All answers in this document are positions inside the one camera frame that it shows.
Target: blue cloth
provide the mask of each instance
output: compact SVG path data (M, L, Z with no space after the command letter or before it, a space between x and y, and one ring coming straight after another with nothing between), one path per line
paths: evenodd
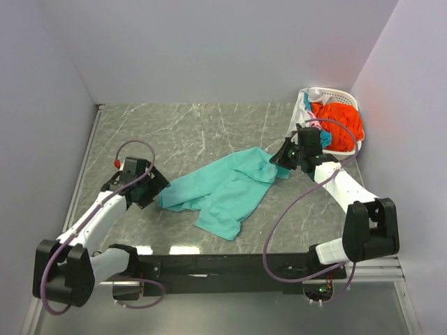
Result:
M321 129L320 130L320 143L321 143L321 146L323 147L323 149L325 149L331 142L332 142L332 134Z
M310 105L309 102L309 94L305 92L305 107L307 110L312 111L312 106Z
M171 182L161 191L159 205L200 211L197 227L232 241L275 177L288 178L289 170L269 163L270 157L258 147L223 157Z

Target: plastic basket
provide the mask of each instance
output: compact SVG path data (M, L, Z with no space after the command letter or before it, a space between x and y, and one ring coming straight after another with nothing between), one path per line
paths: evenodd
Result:
M326 96L332 96L333 100L337 101L338 103L344 103L346 105L352 105L357 111L358 111L358 105L355 98L346 92L339 91L338 89L326 89L323 87L312 87L312 89L318 89L321 94L324 94ZM360 148L362 147L362 141L357 141L358 150L360 151ZM334 155L338 160L342 160L345 158L348 158L351 155L354 155L356 150L353 151L332 151L332 150L323 150L325 154L332 154Z

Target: pile of clothes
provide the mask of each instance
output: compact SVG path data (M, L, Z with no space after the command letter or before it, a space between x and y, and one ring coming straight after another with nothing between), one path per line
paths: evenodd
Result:
M328 121L311 121L310 119L331 119L345 125L356 137L363 140L363 124L358 111L352 105L337 102L332 96L322 94L318 89L302 89L293 110L291 123L286 137L298 140L296 124L320 129L323 149L347 152L352 151L355 143L351 136L337 124Z

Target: orange garment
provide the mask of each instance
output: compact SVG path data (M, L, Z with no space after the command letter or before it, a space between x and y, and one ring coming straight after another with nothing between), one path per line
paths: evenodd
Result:
M316 117L338 121L354 134L357 141L363 140L362 119L353 106L344 103L328 103L327 105L312 103L311 106ZM354 150L355 144L351 136L342 127L327 121L321 121L320 124L325 131L332 134L332 142L326 147L327 150Z

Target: marble surface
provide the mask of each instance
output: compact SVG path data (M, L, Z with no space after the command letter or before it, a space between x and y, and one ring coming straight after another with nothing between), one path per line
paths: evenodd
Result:
M234 151L258 146L274 154L280 148L293 111L290 103L105 105L87 160L72 222L90 207L102 184L115 172L118 146L129 139L149 142L156 166L173 180ZM139 144L123 149L121 157L150 153ZM346 169L361 182L356 162ZM140 252L260 253L268 230L289 202L314 183L301 171L277 180L256 211L242 222L235 241L226 241L194 226L197 211L176 213L151 204L132 206L109 231L100 250L110 244L134 245ZM306 252L309 245L340 237L344 213L323 189L299 201L284 217L269 251Z

